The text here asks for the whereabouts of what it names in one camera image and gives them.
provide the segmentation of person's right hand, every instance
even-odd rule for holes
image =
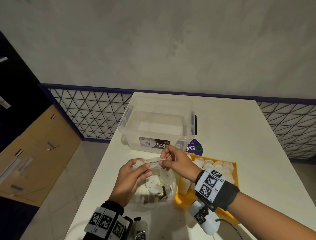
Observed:
[[[175,146],[168,145],[161,153],[160,158],[164,160],[160,161],[159,164],[166,171],[171,168],[177,172],[181,177],[195,182],[201,169],[195,165],[192,160],[183,152],[181,149]]]

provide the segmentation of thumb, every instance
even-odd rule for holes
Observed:
[[[135,169],[132,173],[136,178],[138,178],[140,175],[142,175],[144,172],[147,171],[149,166],[150,166],[150,163],[143,164],[142,166]]]
[[[161,160],[161,161],[159,161],[159,164],[162,167],[168,167],[168,168],[172,169],[174,162],[173,161],[169,161],[169,160]]]

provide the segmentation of forearm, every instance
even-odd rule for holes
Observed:
[[[315,240],[316,232],[239,192],[228,211],[260,240]]]

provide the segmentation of tiled floor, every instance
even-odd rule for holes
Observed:
[[[21,240],[63,240],[108,144],[81,142]]]

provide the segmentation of purple round sticker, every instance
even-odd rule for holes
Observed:
[[[186,152],[202,156],[203,148],[198,140],[193,139],[186,147]]]

